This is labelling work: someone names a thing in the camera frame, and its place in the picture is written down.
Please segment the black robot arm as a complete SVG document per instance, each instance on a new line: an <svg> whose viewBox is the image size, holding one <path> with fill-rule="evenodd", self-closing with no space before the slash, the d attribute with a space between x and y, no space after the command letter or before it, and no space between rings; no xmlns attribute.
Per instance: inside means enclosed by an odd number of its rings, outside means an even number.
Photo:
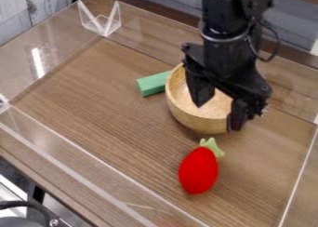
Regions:
<svg viewBox="0 0 318 227"><path fill-rule="evenodd" d="M264 19L275 0L202 0L201 44L185 43L186 83L192 100L204 106L221 90L233 98L228 128L241 130L264 113L273 88L257 69Z"/></svg>

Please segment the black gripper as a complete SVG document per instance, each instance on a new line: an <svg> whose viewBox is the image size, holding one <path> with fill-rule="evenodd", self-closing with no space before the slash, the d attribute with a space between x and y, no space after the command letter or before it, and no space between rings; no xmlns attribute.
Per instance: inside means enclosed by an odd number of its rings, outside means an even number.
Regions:
<svg viewBox="0 0 318 227"><path fill-rule="evenodd" d="M186 83L201 108L221 90L233 98L228 130L241 131L249 117L263 115L273 88L257 69L260 37L246 35L228 41L184 43Z"/></svg>

